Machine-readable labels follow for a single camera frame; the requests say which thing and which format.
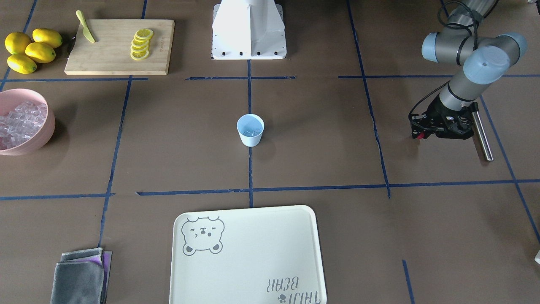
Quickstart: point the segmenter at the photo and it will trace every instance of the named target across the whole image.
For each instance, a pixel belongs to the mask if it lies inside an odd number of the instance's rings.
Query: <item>pink bowl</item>
[[[47,117],[41,129],[29,140],[24,143],[5,150],[0,150],[2,155],[23,155],[33,152],[45,145],[51,139],[52,133],[55,130],[55,115],[47,101],[41,94],[28,89],[11,89],[0,92],[0,115],[7,115],[9,111],[15,108],[24,101],[31,101],[34,104],[45,104],[47,107]]]

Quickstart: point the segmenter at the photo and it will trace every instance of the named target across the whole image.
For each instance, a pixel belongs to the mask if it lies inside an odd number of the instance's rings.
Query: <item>bear face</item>
[[[193,255],[197,250],[210,250],[217,254],[221,251],[221,234],[225,230],[225,224],[219,218],[211,220],[209,217],[199,217],[182,225],[182,234],[185,244],[185,255]]]

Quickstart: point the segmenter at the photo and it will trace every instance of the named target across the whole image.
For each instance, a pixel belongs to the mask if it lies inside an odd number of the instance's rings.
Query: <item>yellow knife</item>
[[[90,30],[88,29],[88,25],[86,24],[86,20],[84,19],[83,12],[80,10],[75,12],[75,15],[77,15],[77,18],[79,18],[80,23],[83,25],[83,35],[88,41],[91,43],[96,42],[94,37],[92,37],[92,34],[90,33]]]

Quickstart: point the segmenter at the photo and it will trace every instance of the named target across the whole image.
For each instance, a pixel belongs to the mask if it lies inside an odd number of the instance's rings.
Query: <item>white stand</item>
[[[214,6],[212,58],[283,59],[283,8],[273,0],[222,0]]]

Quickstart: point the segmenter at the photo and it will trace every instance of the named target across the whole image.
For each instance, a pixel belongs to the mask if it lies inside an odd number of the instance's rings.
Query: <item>bowl of ice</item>
[[[0,92],[0,154],[23,155],[51,139],[55,116],[41,94],[29,89]]]

